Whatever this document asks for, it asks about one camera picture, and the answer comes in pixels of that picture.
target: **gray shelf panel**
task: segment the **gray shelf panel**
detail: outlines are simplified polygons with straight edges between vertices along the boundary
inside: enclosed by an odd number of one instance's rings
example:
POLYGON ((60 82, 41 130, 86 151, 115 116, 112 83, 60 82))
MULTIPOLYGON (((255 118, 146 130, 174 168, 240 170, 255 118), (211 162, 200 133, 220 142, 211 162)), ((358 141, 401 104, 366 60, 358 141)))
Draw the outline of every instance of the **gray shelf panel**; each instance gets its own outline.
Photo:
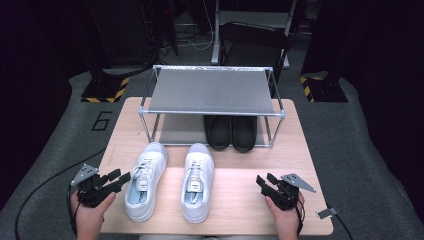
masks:
POLYGON ((160 66, 149 113, 275 116, 267 68, 160 66))

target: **gray carpet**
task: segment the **gray carpet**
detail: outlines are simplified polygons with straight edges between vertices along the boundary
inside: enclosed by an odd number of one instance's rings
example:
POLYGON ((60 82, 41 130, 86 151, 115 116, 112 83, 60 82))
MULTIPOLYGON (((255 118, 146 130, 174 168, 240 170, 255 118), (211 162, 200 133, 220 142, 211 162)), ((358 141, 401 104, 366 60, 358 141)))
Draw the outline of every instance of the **gray carpet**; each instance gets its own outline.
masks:
MULTIPOLYGON (((299 74, 309 42, 298 35, 289 52, 290 69, 282 72, 279 91, 296 105, 326 201, 354 239, 424 239, 424 227, 415 215, 402 185, 388 171, 367 134, 356 90, 347 81, 341 86, 348 103, 309 103, 299 74)), ((161 59, 172 65, 209 65, 211 47, 199 51, 180 47, 161 59)), ((132 69, 115 69, 127 72, 132 69)), ((150 70, 130 79, 117 103, 82 103, 81 93, 90 80, 84 73, 70 79, 73 88, 68 109, 29 173, 0 213, 0 239, 14 239, 14 222, 24 199, 55 173, 105 148, 126 98, 142 96, 150 70), (92 131, 98 115, 110 121, 105 131, 92 131)), ((103 153, 86 161, 98 166, 103 153)), ((19 220, 21 239, 74 239, 66 209, 66 188, 80 165, 40 188, 28 201, 19 220)), ((334 232, 326 237, 348 239, 340 222, 332 219, 334 232)), ((103 234, 101 239, 138 239, 135 235, 103 234)))

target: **white sneaker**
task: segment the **white sneaker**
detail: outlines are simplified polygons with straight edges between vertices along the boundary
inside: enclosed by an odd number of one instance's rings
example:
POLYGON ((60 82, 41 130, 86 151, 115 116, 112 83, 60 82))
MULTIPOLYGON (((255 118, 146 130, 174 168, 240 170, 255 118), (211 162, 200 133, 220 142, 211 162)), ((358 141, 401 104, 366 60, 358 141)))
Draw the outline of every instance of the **white sneaker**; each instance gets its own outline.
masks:
POLYGON ((212 155, 205 145, 196 143, 190 147, 184 170, 181 190, 184 219, 191 223, 200 223, 209 213, 215 171, 212 155))
POLYGON ((153 215, 156 187, 167 162, 165 147, 160 143, 150 143, 141 153, 125 192, 125 210, 131 220, 147 221, 153 215))

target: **black cable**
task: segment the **black cable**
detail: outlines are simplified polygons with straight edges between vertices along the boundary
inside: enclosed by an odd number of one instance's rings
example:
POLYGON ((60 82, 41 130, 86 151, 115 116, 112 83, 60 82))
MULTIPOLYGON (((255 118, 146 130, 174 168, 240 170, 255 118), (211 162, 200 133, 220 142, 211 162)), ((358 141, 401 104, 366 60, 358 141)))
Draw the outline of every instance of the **black cable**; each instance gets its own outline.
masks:
MULTIPOLYGON (((327 202, 325 202, 325 204, 327 205, 327 208, 332 208, 327 202)), ((352 234, 350 233, 349 229, 347 228, 347 226, 344 224, 344 222, 340 218, 339 214, 335 214, 335 216, 339 220, 340 224, 342 224, 342 226, 345 229, 347 235, 349 235, 349 239, 350 240, 353 240, 352 234)))
POLYGON ((56 173, 55 175, 53 175, 52 177, 50 177, 49 179, 47 179, 46 181, 44 181, 43 183, 41 183, 40 185, 38 185, 34 190, 32 190, 32 192, 26 197, 26 199, 22 203, 21 207, 19 208, 18 215, 16 216, 16 219, 15 219, 15 238, 16 238, 16 240, 19 240, 20 239, 19 238, 19 229, 18 229, 19 217, 21 216, 21 213, 22 213, 23 208, 25 207, 25 205, 27 204, 27 202, 29 201, 29 199, 32 197, 32 195, 34 195, 34 193, 36 193, 38 191, 38 189, 40 189, 41 187, 43 187, 45 184, 47 184, 48 182, 50 182, 51 180, 53 180, 54 178, 56 178, 60 174, 68 171, 69 169, 71 169, 71 168, 73 168, 73 167, 75 167, 75 166, 77 166, 77 165, 79 165, 79 164, 81 164, 83 162, 86 162, 86 161, 90 160, 91 158, 99 155, 100 153, 104 152, 105 150, 106 150, 106 148, 103 148, 102 150, 98 151, 97 153, 95 153, 95 154, 93 154, 93 155, 91 155, 91 156, 89 156, 89 157, 87 157, 87 158, 85 158, 85 159, 83 159, 83 160, 75 163, 75 164, 72 164, 71 166, 65 168, 64 170, 56 173))

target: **small white tag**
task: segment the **small white tag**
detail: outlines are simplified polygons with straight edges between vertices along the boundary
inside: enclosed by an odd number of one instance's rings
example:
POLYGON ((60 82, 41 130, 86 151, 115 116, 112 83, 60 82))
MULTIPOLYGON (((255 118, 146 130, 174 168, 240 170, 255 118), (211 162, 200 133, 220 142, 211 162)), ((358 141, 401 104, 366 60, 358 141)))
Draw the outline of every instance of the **small white tag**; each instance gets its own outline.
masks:
POLYGON ((198 177, 190 177, 188 192, 202 192, 202 182, 198 177))
POLYGON ((142 191, 142 192, 147 191, 147 178, 146 177, 139 177, 138 178, 137 191, 142 191))

